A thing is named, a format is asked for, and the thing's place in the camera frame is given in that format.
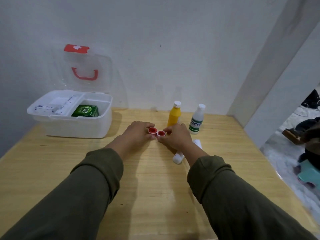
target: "white bottle cap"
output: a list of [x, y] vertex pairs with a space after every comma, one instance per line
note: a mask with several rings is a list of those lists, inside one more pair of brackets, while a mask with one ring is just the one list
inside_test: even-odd
[[180, 101], [174, 101], [174, 107], [176, 109], [180, 108], [181, 107], [181, 102]]
[[205, 110], [206, 106], [204, 104], [199, 104], [198, 108], [201, 110]]

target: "hand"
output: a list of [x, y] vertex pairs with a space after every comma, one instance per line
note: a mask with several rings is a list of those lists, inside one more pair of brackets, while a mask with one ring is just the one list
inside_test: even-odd
[[128, 126], [122, 136], [134, 149], [139, 149], [148, 141], [155, 139], [153, 135], [148, 133], [148, 128], [154, 126], [155, 124], [150, 122], [134, 121]]
[[154, 126], [155, 124], [149, 122], [134, 121], [121, 136], [115, 138], [105, 148], [114, 149], [124, 159], [133, 149], [140, 149], [145, 143], [155, 139], [148, 133], [148, 128]]
[[190, 132], [185, 124], [175, 124], [163, 129], [167, 136], [158, 137], [158, 141], [178, 151], [184, 147], [193, 145]]

